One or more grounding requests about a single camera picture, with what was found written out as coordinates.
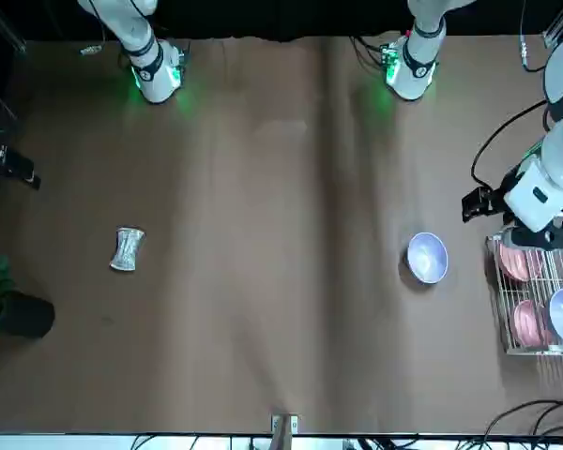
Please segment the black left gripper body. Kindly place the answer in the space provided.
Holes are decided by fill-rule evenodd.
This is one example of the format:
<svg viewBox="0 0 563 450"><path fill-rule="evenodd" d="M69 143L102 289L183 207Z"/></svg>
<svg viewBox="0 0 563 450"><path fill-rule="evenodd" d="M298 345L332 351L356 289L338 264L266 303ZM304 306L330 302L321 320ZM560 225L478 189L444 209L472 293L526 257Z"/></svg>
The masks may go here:
<svg viewBox="0 0 563 450"><path fill-rule="evenodd" d="M502 215L504 223L512 223L515 221L515 215L506 204L505 196L515 188L521 178L517 172L517 169L511 169L502 179L500 186L494 190L492 194L491 206L496 214Z"/></svg>

